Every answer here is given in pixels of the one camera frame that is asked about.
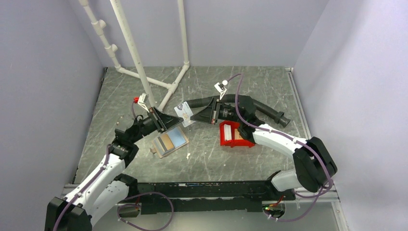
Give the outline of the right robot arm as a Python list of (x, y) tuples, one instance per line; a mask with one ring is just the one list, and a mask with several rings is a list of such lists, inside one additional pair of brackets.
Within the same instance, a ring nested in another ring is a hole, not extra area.
[(190, 108), (201, 108), (191, 117), (193, 121), (208, 124), (215, 124), (219, 119), (237, 122), (238, 132), (244, 140), (271, 148), (293, 160), (294, 168), (277, 171), (267, 179), (265, 193), (269, 199), (276, 200), (284, 191), (301, 187), (322, 195), (333, 186), (332, 178), (337, 173), (337, 166), (321, 139), (289, 135), (256, 116), (256, 112), (260, 111), (286, 127), (290, 120), (284, 112), (245, 95), (234, 99), (232, 94), (228, 94), (221, 100), (216, 96), (206, 97), (188, 100), (187, 104)]

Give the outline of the beige card holder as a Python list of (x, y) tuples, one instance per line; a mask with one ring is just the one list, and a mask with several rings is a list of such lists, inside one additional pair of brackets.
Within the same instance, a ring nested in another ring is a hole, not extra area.
[(150, 152), (164, 158), (187, 145), (189, 140), (180, 127), (173, 128), (165, 133), (160, 133), (152, 141)]

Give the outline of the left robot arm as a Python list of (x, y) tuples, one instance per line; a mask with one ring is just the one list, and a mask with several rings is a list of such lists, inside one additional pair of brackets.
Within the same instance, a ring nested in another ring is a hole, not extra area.
[(90, 231), (118, 202), (134, 201), (137, 180), (123, 171), (133, 161), (137, 141), (157, 131), (164, 133), (183, 118), (160, 112), (156, 107), (147, 116), (138, 115), (115, 129), (114, 140), (106, 146), (104, 158), (75, 189), (63, 198), (54, 197), (47, 205), (46, 231)]

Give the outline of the white printed card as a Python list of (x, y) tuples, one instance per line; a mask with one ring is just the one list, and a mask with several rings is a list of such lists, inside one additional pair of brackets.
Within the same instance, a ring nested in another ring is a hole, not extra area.
[(192, 125), (193, 123), (195, 123), (195, 121), (191, 120), (191, 117), (193, 116), (193, 112), (187, 102), (183, 102), (177, 105), (176, 107), (174, 107), (174, 110), (177, 116), (183, 119), (182, 125), (184, 127), (188, 127)]

